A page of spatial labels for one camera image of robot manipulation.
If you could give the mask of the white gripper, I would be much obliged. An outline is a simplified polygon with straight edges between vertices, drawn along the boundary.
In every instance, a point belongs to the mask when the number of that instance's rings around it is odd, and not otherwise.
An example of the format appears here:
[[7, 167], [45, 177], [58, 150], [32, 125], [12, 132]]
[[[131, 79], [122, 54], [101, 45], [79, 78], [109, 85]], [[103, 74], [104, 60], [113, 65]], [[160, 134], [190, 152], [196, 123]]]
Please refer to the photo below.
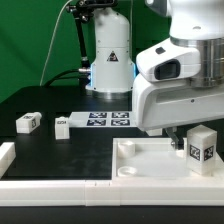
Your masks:
[[166, 128], [174, 149], [177, 128], [224, 118], [224, 39], [168, 38], [137, 55], [132, 111], [144, 131]]

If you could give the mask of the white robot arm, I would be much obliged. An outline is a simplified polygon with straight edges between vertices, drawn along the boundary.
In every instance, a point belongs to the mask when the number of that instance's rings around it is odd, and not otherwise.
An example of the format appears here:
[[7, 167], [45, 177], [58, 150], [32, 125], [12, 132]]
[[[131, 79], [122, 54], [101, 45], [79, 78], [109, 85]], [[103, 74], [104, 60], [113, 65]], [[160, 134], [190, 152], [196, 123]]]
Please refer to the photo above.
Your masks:
[[169, 37], [129, 56], [129, 22], [115, 0], [88, 0], [94, 11], [96, 58], [87, 89], [111, 98], [132, 94], [142, 131], [224, 118], [224, 0], [145, 0], [169, 17]]

